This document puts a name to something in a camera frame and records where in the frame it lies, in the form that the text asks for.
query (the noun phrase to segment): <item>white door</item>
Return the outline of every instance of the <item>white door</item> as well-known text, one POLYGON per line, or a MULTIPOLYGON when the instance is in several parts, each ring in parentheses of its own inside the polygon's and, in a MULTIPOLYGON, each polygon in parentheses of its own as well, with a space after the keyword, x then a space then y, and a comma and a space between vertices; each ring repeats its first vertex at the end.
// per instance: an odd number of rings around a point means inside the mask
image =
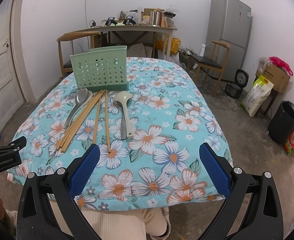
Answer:
POLYGON ((11 55, 12 1, 3 0, 0 5, 0 131, 24 103, 11 55))

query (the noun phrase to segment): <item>beige pants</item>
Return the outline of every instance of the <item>beige pants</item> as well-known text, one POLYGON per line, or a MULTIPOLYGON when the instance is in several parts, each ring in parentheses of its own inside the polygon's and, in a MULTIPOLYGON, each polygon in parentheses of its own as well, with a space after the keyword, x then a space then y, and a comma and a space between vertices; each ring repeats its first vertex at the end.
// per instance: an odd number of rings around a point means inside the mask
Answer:
MULTIPOLYGON (((50 204, 60 229, 72 235, 57 202, 50 200, 50 204)), ((160 208, 109 212, 81 208, 81 212, 103 240, 146 240, 146 234, 161 236, 167 229, 160 208)))

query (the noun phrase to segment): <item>yellow bag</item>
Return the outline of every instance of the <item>yellow bag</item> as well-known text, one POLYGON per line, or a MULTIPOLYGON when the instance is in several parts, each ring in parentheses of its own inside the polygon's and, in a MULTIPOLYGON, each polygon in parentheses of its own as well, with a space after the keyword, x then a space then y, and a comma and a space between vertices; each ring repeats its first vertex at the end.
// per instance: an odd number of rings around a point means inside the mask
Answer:
MULTIPOLYGON (((169 37, 168 37, 168 35, 166 35, 166 36, 167 36, 166 48, 167 48, 169 37)), ((170 54, 171 55, 172 54, 176 54, 178 52, 179 45, 180 45, 180 39, 178 39, 178 38, 172 38, 172 40, 171 40, 171 46, 170 46, 170 54)), ((164 48, 164 41, 157 40, 156 41, 156 44, 155 44, 155 47, 158 50, 163 50, 163 48, 164 48)))

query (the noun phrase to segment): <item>wooden chair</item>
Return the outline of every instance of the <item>wooden chair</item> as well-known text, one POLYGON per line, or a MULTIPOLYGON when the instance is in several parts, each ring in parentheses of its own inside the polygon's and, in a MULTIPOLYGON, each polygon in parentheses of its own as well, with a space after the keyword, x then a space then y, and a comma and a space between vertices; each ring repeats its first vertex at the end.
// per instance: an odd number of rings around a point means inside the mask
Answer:
POLYGON ((63 63, 62 52, 61 52, 61 42, 62 41, 69 41, 71 53, 72 53, 72 55, 74 55, 74 44, 72 42, 73 40, 90 36, 91 37, 90 38, 90 43, 91 43, 90 47, 91 47, 91 49, 93 49, 95 47, 94 36, 99 35, 99 34, 100 34, 100 32, 98 32, 98 31, 71 32, 71 33, 66 33, 66 34, 62 35, 61 37, 59 37, 57 39, 59 62, 60 62, 61 74, 62 74, 63 78, 66 76, 67 72, 72 72, 72 65, 71 65, 71 60, 68 60, 65 64, 63 63))
POLYGON ((198 79, 198 74, 199 74, 199 70, 200 70, 201 67, 208 68, 205 79, 204 79, 204 82, 206 81, 206 79, 208 77, 209 70, 214 70, 214 71, 220 72, 220 75, 218 77, 218 80, 217 80, 217 83, 216 83, 216 86, 215 86, 215 89, 214 89, 214 93, 213 93, 213 96, 215 96, 215 94, 217 92, 217 89, 218 89, 218 86, 219 86, 219 83, 220 83, 220 80, 222 78, 223 72, 225 70, 230 45, 228 43, 220 42, 220 41, 212 41, 212 43, 214 43, 214 48, 213 48, 213 51, 211 53, 210 58, 201 57, 201 56, 197 56, 197 55, 191 55, 189 57, 187 73, 189 73, 189 68, 190 68, 191 62, 195 62, 197 64, 197 70, 196 70, 195 81, 194 81, 195 83, 196 83, 196 81, 198 79), (223 62, 222 66, 213 60, 216 45, 220 45, 220 46, 227 49, 226 54, 225 54, 225 59, 224 59, 224 62, 223 62))

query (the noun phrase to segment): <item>wooden chopstick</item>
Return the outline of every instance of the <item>wooden chopstick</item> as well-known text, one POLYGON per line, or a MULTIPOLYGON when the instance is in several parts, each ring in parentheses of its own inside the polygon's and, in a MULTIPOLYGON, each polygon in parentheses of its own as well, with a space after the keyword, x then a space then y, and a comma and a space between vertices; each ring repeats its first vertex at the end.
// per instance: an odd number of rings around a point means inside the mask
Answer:
POLYGON ((95 120, 95 130, 94 130, 94 136, 93 136, 93 143, 95 143, 95 144, 96 144, 96 139, 97 139, 98 119, 99 119, 101 100, 102 100, 102 98, 99 99, 98 105, 97 105, 97 113, 96 113, 96 120, 95 120))
POLYGON ((105 126, 106 126, 106 141, 108 153, 110 150, 110 138, 109 138, 109 121, 108 121, 108 90, 105 90, 105 126))
POLYGON ((60 148, 62 148, 62 152, 66 152, 68 149, 72 139, 76 135, 77 131, 81 127, 82 123, 85 121, 88 114, 92 111, 92 109, 95 107, 101 96, 103 95, 103 90, 99 91, 86 105, 86 107, 81 111, 79 116, 75 119, 72 126, 69 127, 67 130, 67 133, 65 134, 62 143, 60 144, 60 148))

